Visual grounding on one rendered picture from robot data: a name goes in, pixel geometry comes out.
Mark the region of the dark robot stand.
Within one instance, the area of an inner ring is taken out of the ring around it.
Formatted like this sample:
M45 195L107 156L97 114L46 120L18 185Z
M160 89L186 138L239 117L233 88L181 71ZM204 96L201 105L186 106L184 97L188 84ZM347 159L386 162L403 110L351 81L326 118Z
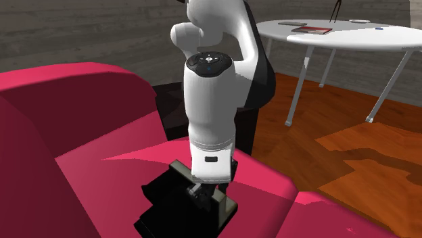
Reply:
M188 136L188 119L185 113L182 82L153 86L156 105L166 138L171 141ZM251 155L259 109L238 108L235 115L235 147Z

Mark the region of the red sofa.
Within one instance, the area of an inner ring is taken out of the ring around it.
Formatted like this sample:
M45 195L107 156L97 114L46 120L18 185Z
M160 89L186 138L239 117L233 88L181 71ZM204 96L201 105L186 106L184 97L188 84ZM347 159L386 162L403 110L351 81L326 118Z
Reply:
M141 238L141 186L178 160L151 85L118 66L55 64L0 73L0 238ZM397 238L242 151L218 238Z

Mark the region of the white oval table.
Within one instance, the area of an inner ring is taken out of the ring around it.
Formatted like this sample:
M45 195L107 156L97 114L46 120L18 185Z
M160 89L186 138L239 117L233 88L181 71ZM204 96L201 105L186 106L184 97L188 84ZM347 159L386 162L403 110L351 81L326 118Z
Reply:
M302 20L307 27L329 28L325 34L312 34L307 32L294 32L293 26L282 25L280 20L271 20L257 24L258 32L268 39L266 54L270 55L273 41L285 41L307 46L302 63L302 69L292 99L292 103L285 121L286 126L291 126L302 85L305 79L308 64L314 48L326 48L331 50L323 77L319 84L324 87L325 79L331 67L331 63L338 49L354 51L378 51L378 52L403 52L404 57L393 73L388 84L385 86L377 103L374 105L365 121L372 123L383 101L394 86L401 71L405 67L410 56L416 52L422 52L422 30L404 26L379 24L374 22L353 23L344 20Z

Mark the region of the black flat slab, grey edge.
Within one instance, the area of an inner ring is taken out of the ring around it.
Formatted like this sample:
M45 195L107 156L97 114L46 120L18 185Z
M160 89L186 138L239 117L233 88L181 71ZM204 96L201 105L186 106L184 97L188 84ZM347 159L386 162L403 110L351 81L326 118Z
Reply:
M218 238L237 212L235 201L215 189L209 207L198 207L187 194L191 171L178 160L141 187L151 207L134 227L142 238Z

